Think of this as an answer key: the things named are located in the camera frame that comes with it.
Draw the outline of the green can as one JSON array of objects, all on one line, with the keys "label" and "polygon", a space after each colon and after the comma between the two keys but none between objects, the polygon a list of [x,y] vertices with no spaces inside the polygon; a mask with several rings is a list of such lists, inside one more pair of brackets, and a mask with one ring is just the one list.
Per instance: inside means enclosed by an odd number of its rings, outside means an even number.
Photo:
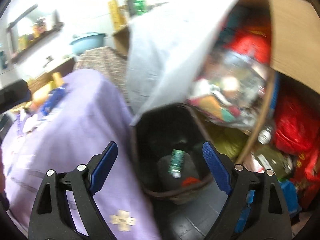
[{"label": "green can", "polygon": [[183,150],[173,149],[172,151],[168,172],[172,175],[173,178],[181,178],[184,154],[185,152]]}]

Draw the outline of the dark brown trash bin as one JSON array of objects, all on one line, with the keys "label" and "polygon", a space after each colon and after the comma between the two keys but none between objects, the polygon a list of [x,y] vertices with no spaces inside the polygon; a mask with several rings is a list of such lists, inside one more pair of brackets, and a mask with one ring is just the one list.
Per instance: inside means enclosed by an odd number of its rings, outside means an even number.
[{"label": "dark brown trash bin", "polygon": [[[202,145],[209,140],[195,111],[183,103],[142,114],[132,127],[132,162],[143,191],[151,198],[184,204],[212,182]],[[183,150],[181,178],[168,169],[173,149]]]}]

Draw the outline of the blue plastic bag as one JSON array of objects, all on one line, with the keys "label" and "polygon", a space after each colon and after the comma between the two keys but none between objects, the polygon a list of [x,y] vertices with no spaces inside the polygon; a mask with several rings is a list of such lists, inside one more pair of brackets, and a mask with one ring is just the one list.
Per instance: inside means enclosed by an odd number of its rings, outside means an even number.
[{"label": "blue plastic bag", "polygon": [[[296,191],[296,187],[294,186],[293,182],[289,180],[283,180],[278,181],[279,186],[281,188],[283,197],[286,202],[287,210],[289,212],[290,218],[295,217],[295,215],[299,214],[301,211],[301,207],[298,204],[298,194]],[[234,233],[241,233],[244,231],[247,220],[250,215],[250,211],[252,209],[252,204],[254,200],[255,191],[251,190],[248,192],[246,197],[246,204],[242,208],[242,211],[240,213],[240,217],[237,221],[237,224],[234,229]],[[277,195],[276,188],[274,186],[271,186],[271,196],[270,201],[268,205],[268,210],[270,213],[279,213],[281,214],[281,203],[279,201],[279,197]]]}]

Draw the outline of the olive green packaged box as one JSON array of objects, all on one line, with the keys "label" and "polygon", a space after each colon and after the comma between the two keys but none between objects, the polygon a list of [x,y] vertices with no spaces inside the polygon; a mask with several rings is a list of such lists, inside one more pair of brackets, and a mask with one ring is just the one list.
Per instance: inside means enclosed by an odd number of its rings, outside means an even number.
[{"label": "olive green packaged box", "polygon": [[269,145],[259,146],[252,152],[252,160],[255,172],[272,170],[279,180],[289,176],[293,171],[291,157]]}]

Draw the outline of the purple floral tablecloth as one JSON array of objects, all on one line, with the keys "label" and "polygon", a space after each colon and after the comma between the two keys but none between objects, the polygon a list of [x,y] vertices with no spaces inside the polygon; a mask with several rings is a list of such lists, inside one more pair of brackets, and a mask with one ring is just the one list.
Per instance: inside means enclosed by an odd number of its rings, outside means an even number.
[{"label": "purple floral tablecloth", "polygon": [[94,200],[118,239],[160,239],[129,159],[131,114],[122,95],[92,69],[76,70],[64,82],[66,95],[33,132],[18,135],[13,124],[2,142],[5,192],[16,225],[28,231],[37,191],[49,169],[72,171],[115,142],[117,159]]}]

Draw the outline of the light blue plastic basin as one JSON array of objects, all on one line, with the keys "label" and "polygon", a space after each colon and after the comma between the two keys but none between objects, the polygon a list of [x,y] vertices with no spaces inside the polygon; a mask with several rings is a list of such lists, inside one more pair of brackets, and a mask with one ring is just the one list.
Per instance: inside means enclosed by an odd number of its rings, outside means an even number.
[{"label": "light blue plastic basin", "polygon": [[70,43],[72,52],[75,55],[81,55],[87,50],[103,47],[105,37],[105,33],[87,33],[86,35],[74,37]]}]

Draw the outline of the clear plastic bottle white cap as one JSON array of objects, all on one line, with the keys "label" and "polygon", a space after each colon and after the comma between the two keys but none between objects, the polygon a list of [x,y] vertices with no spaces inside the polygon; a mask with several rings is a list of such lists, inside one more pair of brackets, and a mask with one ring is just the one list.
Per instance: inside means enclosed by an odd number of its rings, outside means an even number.
[{"label": "clear plastic bottle white cap", "polygon": [[258,142],[262,145],[269,144],[273,138],[275,131],[275,124],[273,122],[266,122],[258,134]]}]

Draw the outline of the olive green bag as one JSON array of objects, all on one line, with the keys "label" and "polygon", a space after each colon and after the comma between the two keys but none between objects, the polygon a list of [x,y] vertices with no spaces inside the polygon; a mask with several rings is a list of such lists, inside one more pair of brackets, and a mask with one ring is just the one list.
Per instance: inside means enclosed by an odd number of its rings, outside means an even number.
[{"label": "olive green bag", "polygon": [[235,162],[246,145],[248,135],[234,128],[223,128],[212,135],[214,147]]}]

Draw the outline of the red mesh sack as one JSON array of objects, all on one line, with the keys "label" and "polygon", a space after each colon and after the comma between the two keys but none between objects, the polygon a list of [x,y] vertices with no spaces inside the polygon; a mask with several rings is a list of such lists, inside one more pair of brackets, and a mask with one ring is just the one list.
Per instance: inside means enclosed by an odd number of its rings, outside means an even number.
[{"label": "red mesh sack", "polygon": [[319,114],[297,94],[279,94],[274,121],[276,131],[273,142],[280,151],[297,155],[316,147],[319,137]]}]

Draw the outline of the floral patterned cloth cover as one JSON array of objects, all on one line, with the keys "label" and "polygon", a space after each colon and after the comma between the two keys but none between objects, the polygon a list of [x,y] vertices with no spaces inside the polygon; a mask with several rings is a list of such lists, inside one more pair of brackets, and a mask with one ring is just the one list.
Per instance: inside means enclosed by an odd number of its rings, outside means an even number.
[{"label": "floral patterned cloth cover", "polygon": [[110,80],[123,94],[127,104],[129,98],[126,88],[127,57],[111,47],[86,50],[79,56],[74,70],[92,69]]}]

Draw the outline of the clear bag of colourful items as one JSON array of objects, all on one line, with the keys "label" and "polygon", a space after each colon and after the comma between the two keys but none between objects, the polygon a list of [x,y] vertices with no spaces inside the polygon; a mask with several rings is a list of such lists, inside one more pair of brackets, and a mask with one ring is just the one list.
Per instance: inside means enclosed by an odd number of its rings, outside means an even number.
[{"label": "clear bag of colourful items", "polygon": [[268,65],[258,61],[256,52],[256,48],[244,53],[213,49],[189,89],[187,102],[216,125],[252,129],[268,80]]}]

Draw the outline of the green soda bottle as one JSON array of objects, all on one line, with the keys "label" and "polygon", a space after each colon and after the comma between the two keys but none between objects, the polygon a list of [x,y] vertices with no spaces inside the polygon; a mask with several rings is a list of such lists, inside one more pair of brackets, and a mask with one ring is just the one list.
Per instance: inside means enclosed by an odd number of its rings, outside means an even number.
[{"label": "green soda bottle", "polygon": [[134,0],[133,7],[135,9],[136,15],[142,15],[146,13],[146,1],[145,0]]}]

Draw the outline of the white plastic sheet cover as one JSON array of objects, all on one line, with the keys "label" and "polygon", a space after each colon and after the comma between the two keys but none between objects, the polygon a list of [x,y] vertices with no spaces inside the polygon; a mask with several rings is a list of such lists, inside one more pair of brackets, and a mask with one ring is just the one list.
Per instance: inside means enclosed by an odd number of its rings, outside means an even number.
[{"label": "white plastic sheet cover", "polygon": [[130,22],[126,87],[132,124],[183,102],[223,20],[238,0],[169,0]]}]

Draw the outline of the wooden shelf cabinet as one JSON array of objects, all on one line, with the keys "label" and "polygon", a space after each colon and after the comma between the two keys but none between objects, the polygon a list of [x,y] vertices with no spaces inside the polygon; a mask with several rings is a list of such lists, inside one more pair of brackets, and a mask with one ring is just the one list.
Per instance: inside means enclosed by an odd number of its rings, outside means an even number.
[{"label": "wooden shelf cabinet", "polygon": [[319,109],[319,15],[306,0],[239,0],[250,7],[268,6],[271,15],[271,71],[261,112],[236,163],[250,154],[261,131],[276,87],[276,73],[292,79],[292,88]]}]

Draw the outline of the wooden framed wall shelf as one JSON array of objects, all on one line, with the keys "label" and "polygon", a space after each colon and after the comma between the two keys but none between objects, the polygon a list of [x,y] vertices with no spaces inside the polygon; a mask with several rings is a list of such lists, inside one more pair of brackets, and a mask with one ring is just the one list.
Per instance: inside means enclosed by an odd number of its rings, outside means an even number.
[{"label": "wooden framed wall shelf", "polygon": [[8,24],[10,60],[17,64],[36,46],[60,32],[64,26],[57,10],[45,10],[35,4]]}]

